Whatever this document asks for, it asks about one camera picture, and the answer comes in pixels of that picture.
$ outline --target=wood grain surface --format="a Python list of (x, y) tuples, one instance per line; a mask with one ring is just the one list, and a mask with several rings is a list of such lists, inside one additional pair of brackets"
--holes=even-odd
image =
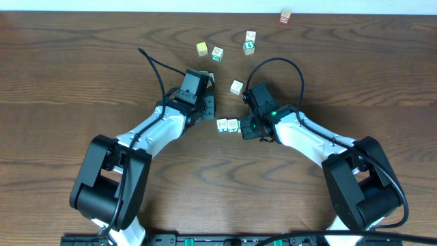
[[(257, 32), (244, 55), (246, 30)], [(220, 63), (196, 43), (225, 50)], [(256, 65), (286, 57), (307, 84), (303, 111), (344, 136), (376, 138), (410, 204), (405, 226), (437, 232), (437, 16), (294, 14), (0, 13), (0, 245), (58, 245), (68, 233), (95, 233), (69, 207), (89, 142), (146, 119), (159, 85), (137, 46), (180, 70), (212, 71), (217, 117), (247, 114), (229, 92)], [(158, 68), (166, 89), (182, 76)], [(296, 71), (264, 66), (281, 103), (295, 104)], [(397, 209), (383, 223), (399, 221)], [(139, 219), (179, 233), (323, 230), (335, 217), (322, 170), (275, 143), (218, 134), (201, 122), (153, 160)]]

